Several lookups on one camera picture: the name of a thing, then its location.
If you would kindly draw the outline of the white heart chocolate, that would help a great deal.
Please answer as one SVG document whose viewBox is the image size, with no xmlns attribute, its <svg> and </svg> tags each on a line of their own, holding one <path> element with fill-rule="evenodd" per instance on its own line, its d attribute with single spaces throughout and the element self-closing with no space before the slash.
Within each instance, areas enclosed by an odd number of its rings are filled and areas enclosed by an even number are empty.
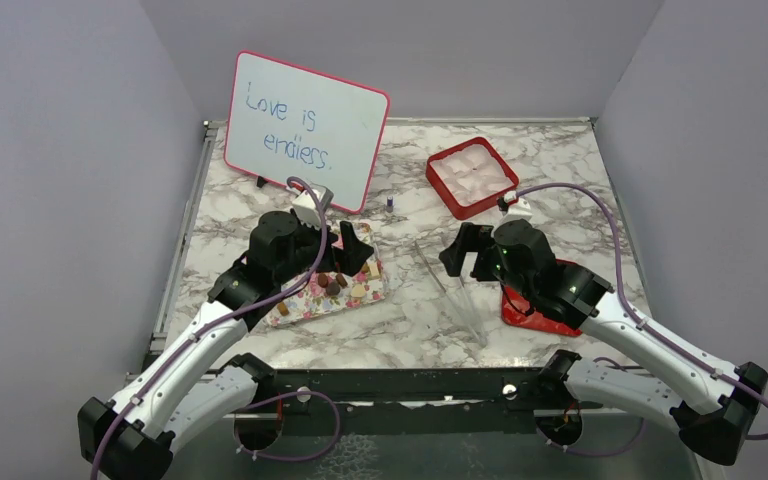
<svg viewBox="0 0 768 480">
<path fill-rule="evenodd" d="M 366 293 L 367 293 L 367 289 L 366 289 L 366 286 L 363 284 L 355 284 L 350 291 L 350 295 L 353 299 L 364 298 L 366 296 Z"/>
</svg>

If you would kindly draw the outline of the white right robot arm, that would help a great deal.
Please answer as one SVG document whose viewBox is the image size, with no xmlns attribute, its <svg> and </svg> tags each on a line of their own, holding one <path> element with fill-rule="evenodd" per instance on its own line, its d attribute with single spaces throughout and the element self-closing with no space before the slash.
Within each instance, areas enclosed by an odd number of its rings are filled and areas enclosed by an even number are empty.
<svg viewBox="0 0 768 480">
<path fill-rule="evenodd" d="M 610 345 L 649 373 L 636 376 L 559 350 L 536 383 L 545 404 L 560 407 L 571 399 L 618 408 L 676 433 L 713 463 L 735 464 L 768 382 L 763 368 L 705 354 L 637 315 L 609 281 L 557 259 L 545 234 L 526 220 L 497 228 L 462 223 L 439 255 L 447 275 L 459 276 L 470 253 L 473 279 L 514 290 L 543 317 Z"/>
</svg>

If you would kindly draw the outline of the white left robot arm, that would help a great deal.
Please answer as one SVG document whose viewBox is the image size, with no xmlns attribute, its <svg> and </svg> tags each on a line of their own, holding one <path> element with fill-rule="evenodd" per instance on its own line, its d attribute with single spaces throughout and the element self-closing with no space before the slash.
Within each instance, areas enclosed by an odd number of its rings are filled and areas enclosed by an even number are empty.
<svg viewBox="0 0 768 480">
<path fill-rule="evenodd" d="M 262 215 L 248 249 L 218 277 L 172 345 L 109 400 L 92 397 L 80 408 L 80 449 L 91 478 L 160 479 L 174 454 L 224 415 L 280 400 L 275 370 L 252 354 L 232 357 L 209 383 L 202 377 L 312 277 L 352 277 L 374 253 L 348 221 L 333 233 L 317 212 Z"/>
</svg>

